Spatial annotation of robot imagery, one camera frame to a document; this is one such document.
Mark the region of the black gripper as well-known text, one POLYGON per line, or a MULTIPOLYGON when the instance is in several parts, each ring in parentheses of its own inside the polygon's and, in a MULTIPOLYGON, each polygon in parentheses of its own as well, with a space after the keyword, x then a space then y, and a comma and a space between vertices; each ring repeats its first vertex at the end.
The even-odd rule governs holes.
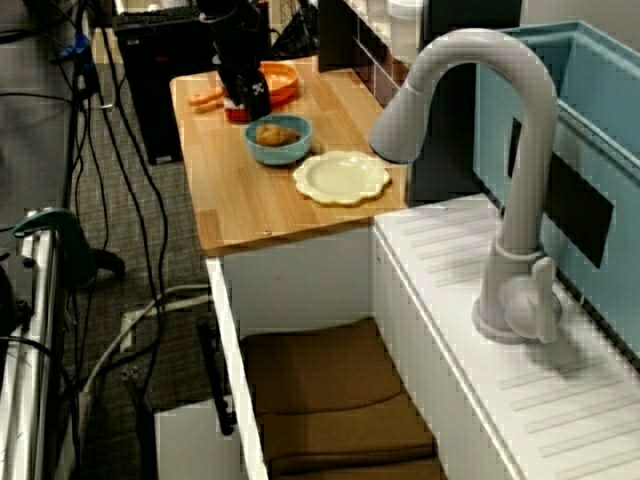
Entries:
POLYGON ((212 63, 220 77, 226 108, 244 105, 249 120, 271 113, 269 87, 256 52, 216 48, 212 63))

